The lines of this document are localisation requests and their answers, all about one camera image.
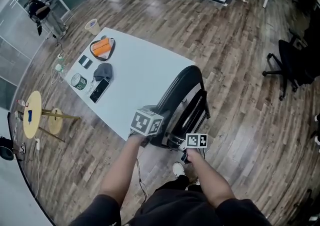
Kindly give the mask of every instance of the smartphone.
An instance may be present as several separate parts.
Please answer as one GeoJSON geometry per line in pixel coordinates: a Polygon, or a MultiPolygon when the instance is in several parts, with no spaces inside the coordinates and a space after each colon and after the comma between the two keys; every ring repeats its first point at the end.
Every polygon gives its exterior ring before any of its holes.
{"type": "Polygon", "coordinates": [[[93,102],[98,102],[98,100],[100,99],[100,97],[102,96],[102,94],[106,91],[106,89],[109,86],[109,82],[106,79],[102,79],[98,86],[95,88],[95,90],[92,92],[92,94],[90,95],[90,99],[93,102]]]}
{"type": "Polygon", "coordinates": [[[89,59],[87,56],[83,55],[81,57],[81,59],[79,59],[79,63],[85,68],[87,69],[91,64],[92,64],[92,60],[89,59]]]}

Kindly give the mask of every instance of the chair leg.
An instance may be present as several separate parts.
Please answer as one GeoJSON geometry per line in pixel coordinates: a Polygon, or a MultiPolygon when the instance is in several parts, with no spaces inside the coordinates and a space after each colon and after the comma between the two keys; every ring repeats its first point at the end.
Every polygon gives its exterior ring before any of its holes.
{"type": "Polygon", "coordinates": [[[266,57],[266,59],[269,60],[271,57],[273,57],[274,60],[276,61],[276,63],[280,66],[280,68],[283,69],[283,67],[284,67],[283,64],[273,53],[269,53],[268,56],[266,57]]]}
{"type": "Polygon", "coordinates": [[[263,71],[262,75],[266,76],[266,75],[282,75],[283,72],[281,70],[276,70],[276,71],[263,71]]]}
{"type": "Polygon", "coordinates": [[[284,97],[286,96],[287,92],[287,84],[288,84],[288,78],[286,76],[283,76],[283,94],[280,95],[279,99],[282,101],[284,97]]]}
{"type": "Polygon", "coordinates": [[[290,79],[290,82],[292,83],[292,91],[296,92],[298,89],[298,85],[296,84],[295,80],[290,79]]]}

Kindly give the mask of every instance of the forearm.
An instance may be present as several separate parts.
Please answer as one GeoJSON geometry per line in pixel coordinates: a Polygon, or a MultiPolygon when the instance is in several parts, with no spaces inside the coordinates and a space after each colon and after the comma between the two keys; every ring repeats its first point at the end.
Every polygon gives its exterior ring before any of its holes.
{"type": "Polygon", "coordinates": [[[141,142],[144,136],[133,135],[126,141],[119,157],[104,177],[99,194],[114,198],[122,205],[129,189],[141,142]]]}
{"type": "Polygon", "coordinates": [[[38,9],[35,13],[38,15],[39,13],[43,12],[46,8],[48,8],[47,5],[42,7],[42,8],[40,8],[40,9],[38,9]]]}
{"type": "Polygon", "coordinates": [[[203,193],[214,208],[227,199],[235,198],[228,182],[204,160],[200,153],[192,152],[188,159],[193,163],[203,193]]]}

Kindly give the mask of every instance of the white sneaker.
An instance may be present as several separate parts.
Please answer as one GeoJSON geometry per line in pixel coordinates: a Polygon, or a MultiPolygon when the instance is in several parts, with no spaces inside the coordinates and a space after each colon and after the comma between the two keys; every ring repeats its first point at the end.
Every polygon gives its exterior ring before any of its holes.
{"type": "Polygon", "coordinates": [[[182,164],[176,162],[172,166],[172,171],[175,174],[175,176],[178,178],[180,175],[186,175],[184,167],[182,164]]]}
{"type": "Polygon", "coordinates": [[[67,31],[63,31],[59,38],[62,39],[66,35],[66,33],[67,31]]]}
{"type": "Polygon", "coordinates": [[[199,179],[196,179],[195,183],[193,185],[200,185],[199,179]]]}
{"type": "Polygon", "coordinates": [[[315,142],[316,144],[320,145],[319,137],[318,137],[318,136],[316,136],[316,137],[314,138],[314,142],[315,142]]]}

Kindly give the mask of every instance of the man standing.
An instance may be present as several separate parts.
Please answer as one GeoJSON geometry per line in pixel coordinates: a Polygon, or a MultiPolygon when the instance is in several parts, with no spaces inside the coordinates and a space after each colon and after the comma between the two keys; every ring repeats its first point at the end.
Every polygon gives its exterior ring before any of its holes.
{"type": "MultiPolygon", "coordinates": [[[[70,225],[120,226],[120,208],[128,191],[142,135],[128,138],[119,157],[104,177],[92,204],[70,225]]],[[[195,149],[188,160],[198,175],[195,185],[180,163],[173,165],[175,181],[167,182],[141,206],[125,226],[271,226],[249,199],[235,198],[228,182],[195,149]]]]}
{"type": "Polygon", "coordinates": [[[39,0],[29,0],[29,15],[37,16],[45,25],[51,27],[57,37],[62,39],[66,35],[68,27],[50,10],[49,5],[49,3],[44,4],[39,0]]]}

